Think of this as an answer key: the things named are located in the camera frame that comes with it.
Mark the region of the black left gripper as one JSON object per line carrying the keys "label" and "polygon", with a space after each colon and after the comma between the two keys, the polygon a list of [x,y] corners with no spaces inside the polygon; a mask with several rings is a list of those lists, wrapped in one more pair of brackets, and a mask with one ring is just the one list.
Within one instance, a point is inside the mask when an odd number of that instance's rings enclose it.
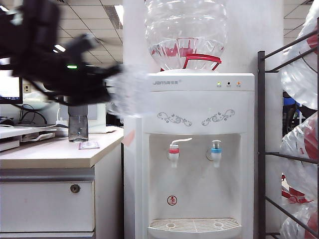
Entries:
{"label": "black left gripper", "polygon": [[50,100],[67,97],[68,104],[95,104],[111,99],[105,82],[123,72],[120,64],[97,67],[81,64],[70,69],[63,63],[42,63],[42,83]]}

